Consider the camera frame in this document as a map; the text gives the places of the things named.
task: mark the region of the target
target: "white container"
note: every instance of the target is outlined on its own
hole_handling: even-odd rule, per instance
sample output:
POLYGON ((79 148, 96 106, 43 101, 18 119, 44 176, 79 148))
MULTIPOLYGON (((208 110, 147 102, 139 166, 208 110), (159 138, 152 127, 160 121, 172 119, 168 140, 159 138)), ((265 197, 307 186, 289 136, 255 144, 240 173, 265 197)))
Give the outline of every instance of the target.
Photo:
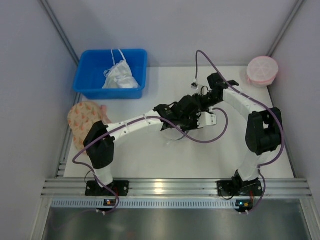
POLYGON ((279 72, 276 60, 268 56, 258 56, 253 59, 247 69, 248 83, 262 88, 271 85, 279 72))

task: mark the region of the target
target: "metal floor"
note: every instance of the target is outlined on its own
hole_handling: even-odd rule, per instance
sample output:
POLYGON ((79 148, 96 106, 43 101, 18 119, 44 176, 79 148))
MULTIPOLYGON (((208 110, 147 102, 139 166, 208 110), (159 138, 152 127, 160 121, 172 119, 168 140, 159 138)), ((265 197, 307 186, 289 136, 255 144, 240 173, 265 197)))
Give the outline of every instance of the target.
MULTIPOLYGON (((57 228, 78 208, 51 208, 57 228)), ((299 200, 264 200, 250 215, 233 209, 118 209, 86 212, 60 230, 47 223, 44 240, 309 240, 299 200)))

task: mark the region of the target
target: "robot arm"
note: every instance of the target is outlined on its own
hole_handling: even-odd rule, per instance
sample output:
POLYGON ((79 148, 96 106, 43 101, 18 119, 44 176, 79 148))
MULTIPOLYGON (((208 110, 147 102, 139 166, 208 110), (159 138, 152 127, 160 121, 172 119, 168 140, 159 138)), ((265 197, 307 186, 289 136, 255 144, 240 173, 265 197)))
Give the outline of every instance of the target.
MULTIPOLYGON (((87 150, 95 174, 101 182, 108 185, 113 181, 110 164, 114 159, 116 146, 128 138, 135 138, 138 134, 160 132, 172 128, 168 123, 160 119, 150 119, 149 116, 169 120, 184 132, 201 129, 217 124, 212 108, 222 101, 230 104, 247 120, 245 141, 249 151, 242 166, 235 173, 237 184, 243 187, 246 184, 251 184, 251 181, 257 181, 259 161, 281 144, 280 130, 268 111, 229 89, 217 73, 210 75, 207 80, 211 88, 207 94, 202 94, 200 91, 193 96, 186 95, 179 102, 174 102, 171 105, 160 104, 148 113, 124 122, 108 125, 104 125, 101 121, 96 122, 87 135, 84 146, 103 134, 110 133, 87 150), (121 130, 114 131, 120 126, 122 126, 121 130)), ((229 83, 233 87, 239 88, 239 84, 234 80, 229 83)), ((280 111, 277 108, 271 110, 281 121, 280 111)))

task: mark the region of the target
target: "white wall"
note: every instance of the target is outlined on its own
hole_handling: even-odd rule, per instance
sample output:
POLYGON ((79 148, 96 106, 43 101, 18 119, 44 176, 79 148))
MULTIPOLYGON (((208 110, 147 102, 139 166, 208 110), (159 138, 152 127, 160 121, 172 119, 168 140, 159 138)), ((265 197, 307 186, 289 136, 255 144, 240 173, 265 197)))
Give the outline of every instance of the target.
POLYGON ((280 72, 270 88, 298 176, 320 211, 320 1, 307 0, 276 50, 280 72))
POLYGON ((77 55, 143 48, 151 66, 216 64, 265 55, 296 0, 47 0, 77 55), (200 63, 208 63, 200 58, 200 63))
POLYGON ((67 126, 76 66, 36 0, 0 1, 0 236, 31 233, 67 126))

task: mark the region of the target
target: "face mask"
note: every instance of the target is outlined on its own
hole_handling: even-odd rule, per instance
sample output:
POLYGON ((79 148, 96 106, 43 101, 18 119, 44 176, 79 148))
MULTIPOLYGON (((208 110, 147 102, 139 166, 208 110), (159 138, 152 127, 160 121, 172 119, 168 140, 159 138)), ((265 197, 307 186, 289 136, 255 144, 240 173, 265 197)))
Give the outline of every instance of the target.
POLYGON ((113 67, 104 71, 106 77, 103 89, 136 89, 139 87, 137 81, 132 76, 131 69, 127 63, 127 60, 119 49, 123 60, 116 64, 114 50, 111 50, 113 67))

